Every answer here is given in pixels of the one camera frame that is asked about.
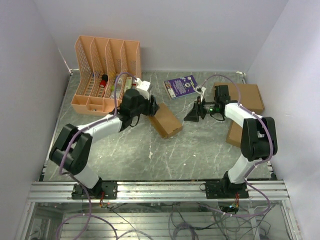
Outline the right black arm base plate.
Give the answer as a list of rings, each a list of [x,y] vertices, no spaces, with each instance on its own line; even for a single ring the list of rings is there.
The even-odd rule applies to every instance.
[[[247,199],[249,193],[245,183],[234,184],[222,180],[205,181],[199,186],[199,189],[205,192],[207,199]]]

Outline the brown cardboard box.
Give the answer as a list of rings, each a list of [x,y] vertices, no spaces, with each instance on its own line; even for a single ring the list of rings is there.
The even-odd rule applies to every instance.
[[[149,121],[164,139],[173,137],[183,129],[182,123],[164,103],[159,104],[159,109],[149,117]]]

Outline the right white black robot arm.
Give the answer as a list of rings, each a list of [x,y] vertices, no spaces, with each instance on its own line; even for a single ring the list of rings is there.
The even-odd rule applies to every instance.
[[[214,100],[205,100],[205,87],[197,87],[199,94],[192,110],[183,119],[185,122],[198,122],[206,115],[220,114],[223,119],[231,119],[242,128],[241,155],[222,179],[205,183],[207,198],[231,198],[236,194],[246,198],[246,180],[258,165],[267,162],[277,153],[278,143],[275,120],[263,117],[247,108],[239,100],[232,100],[227,85],[214,88]]]

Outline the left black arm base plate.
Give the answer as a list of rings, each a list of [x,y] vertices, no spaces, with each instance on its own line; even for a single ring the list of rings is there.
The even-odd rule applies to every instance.
[[[118,184],[115,181],[98,181],[93,188],[87,188],[81,184],[75,184],[71,192],[73,200],[84,200],[88,196],[91,199],[115,200],[118,194]]]

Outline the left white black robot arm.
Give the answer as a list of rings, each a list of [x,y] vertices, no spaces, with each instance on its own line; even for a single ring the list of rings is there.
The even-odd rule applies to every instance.
[[[154,95],[144,96],[141,90],[129,89],[121,104],[105,117],[86,125],[65,125],[50,150],[49,159],[60,171],[66,170],[78,180],[89,198],[96,199],[102,193],[103,180],[87,165],[92,144],[128,127],[133,128],[135,117],[153,117],[159,108]]]

